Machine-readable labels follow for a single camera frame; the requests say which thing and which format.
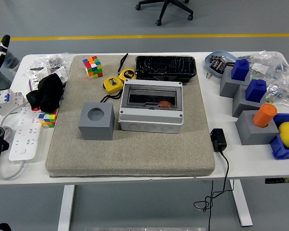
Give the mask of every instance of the orange cylinder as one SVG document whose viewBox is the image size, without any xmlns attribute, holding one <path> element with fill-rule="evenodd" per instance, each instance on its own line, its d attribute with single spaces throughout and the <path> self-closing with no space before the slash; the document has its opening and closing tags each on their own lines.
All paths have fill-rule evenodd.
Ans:
<svg viewBox="0 0 289 231">
<path fill-rule="evenodd" d="M 264 128 L 270 123 L 276 114 L 277 108 L 270 103 L 265 103 L 261 106 L 252 121 L 255 125 Z"/>
</svg>

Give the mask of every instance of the black cable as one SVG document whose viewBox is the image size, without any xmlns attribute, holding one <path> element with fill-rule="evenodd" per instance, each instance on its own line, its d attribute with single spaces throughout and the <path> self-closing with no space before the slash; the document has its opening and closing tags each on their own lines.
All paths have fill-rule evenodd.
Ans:
<svg viewBox="0 0 289 231">
<path fill-rule="evenodd" d="M 126 53 L 126 55 L 124 55 L 123 58 L 122 58 L 121 61 L 120 61 L 120 67 L 119 67 L 119 69 L 118 69 L 118 76 L 120 75 L 120 70 L 121 70 L 121 68 L 122 68 L 122 66 L 123 66 L 123 64 L 124 64 L 124 61 L 126 60 L 126 57 L 127 57 L 128 55 L 129 55 L 129 54 Z M 110 98 L 110 99 L 113 99 L 113 100 L 118 100 L 118 99 L 120 99 L 120 97 L 121 97 L 121 95 L 122 95 L 122 92 L 123 92 L 123 89 L 121 89 L 117 95 L 106 95 L 106 96 L 100 101 L 100 103 L 105 103 L 109 98 Z"/>
<path fill-rule="evenodd" d="M 129 54 L 126 53 L 126 55 L 124 55 L 123 58 L 122 58 L 121 61 L 120 61 L 120 67 L 119 67 L 119 69 L 118 69 L 118 76 L 120 75 L 120 70 L 121 70 L 121 68 L 122 68 L 122 66 L 123 66 L 123 64 L 124 64 L 124 61 L 126 60 L 126 57 L 127 57 L 128 55 L 129 55 Z"/>
<path fill-rule="evenodd" d="M 234 187 L 235 187 L 235 181 L 233 181 L 233 186 L 231 190 L 225 190 L 225 186 L 226 186 L 226 180 L 227 180 L 227 176 L 228 176 L 228 172 L 229 172 L 229 162 L 227 160 L 227 158 L 224 156 L 223 151 L 221 148 L 219 148 L 219 152 L 222 155 L 222 157 L 226 160 L 227 162 L 227 171 L 226 171 L 226 175 L 223 181 L 223 190 L 222 191 L 215 191 L 213 192 L 213 181 L 212 181 L 212 187 L 211 187 L 211 193 L 210 196 L 206 196 L 204 201 L 195 201 L 194 202 L 194 207 L 197 209 L 202 210 L 203 212 L 206 212 L 207 209 L 210 210 L 210 215 L 209 215 L 209 231 L 210 231 L 210 221 L 211 221 L 211 209 L 213 207 L 213 199 L 218 197 L 219 195 L 223 194 L 224 192 L 230 192 L 233 191 Z M 203 208 L 200 208 L 198 206 L 196 206 L 197 203 L 205 203 L 205 206 Z"/>
<path fill-rule="evenodd" d="M 121 97 L 121 95 L 122 95 L 122 92 L 123 92 L 123 89 L 121 89 L 117 95 L 106 95 L 106 96 L 100 101 L 100 103 L 105 103 L 109 98 L 110 98 L 110 99 L 114 99 L 114 100 L 120 99 L 120 97 Z"/>
</svg>

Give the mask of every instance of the tape measure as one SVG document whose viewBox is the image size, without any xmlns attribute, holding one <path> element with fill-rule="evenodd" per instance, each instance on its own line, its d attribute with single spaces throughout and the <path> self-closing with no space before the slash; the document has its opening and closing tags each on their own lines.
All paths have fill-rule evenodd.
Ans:
<svg viewBox="0 0 289 231">
<path fill-rule="evenodd" d="M 124 83 L 126 79 L 137 79 L 137 75 L 135 74 L 134 69 L 127 68 L 121 72 L 121 74 L 119 75 L 119 78 L 121 79 L 122 83 Z"/>
<path fill-rule="evenodd" d="M 105 91 L 111 95 L 123 89 L 123 83 L 119 77 L 108 77 L 103 83 Z"/>
</svg>

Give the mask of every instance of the person's leg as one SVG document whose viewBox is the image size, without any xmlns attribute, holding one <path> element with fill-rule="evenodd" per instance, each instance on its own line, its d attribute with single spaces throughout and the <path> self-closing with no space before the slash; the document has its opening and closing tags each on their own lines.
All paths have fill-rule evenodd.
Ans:
<svg viewBox="0 0 289 231">
<path fill-rule="evenodd" d="M 6 68 L 9 68 L 9 69 L 13 69 L 16 66 L 18 66 L 19 63 L 20 63 L 20 61 L 16 57 L 14 57 L 14 55 L 11 52 L 9 52 L 9 50 L 8 50 L 6 52 L 3 66 Z"/>
<path fill-rule="evenodd" d="M 0 90 L 9 89 L 12 82 L 0 72 Z"/>
</svg>

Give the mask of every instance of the black cloth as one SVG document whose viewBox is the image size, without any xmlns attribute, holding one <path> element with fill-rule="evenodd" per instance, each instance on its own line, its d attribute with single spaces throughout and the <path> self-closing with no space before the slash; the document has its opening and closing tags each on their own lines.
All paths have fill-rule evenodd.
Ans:
<svg viewBox="0 0 289 231">
<path fill-rule="evenodd" d="M 59 108 L 63 94 L 63 84 L 57 74 L 43 78 L 37 90 L 29 92 L 26 97 L 32 110 L 40 108 L 43 112 L 51 113 Z"/>
</svg>

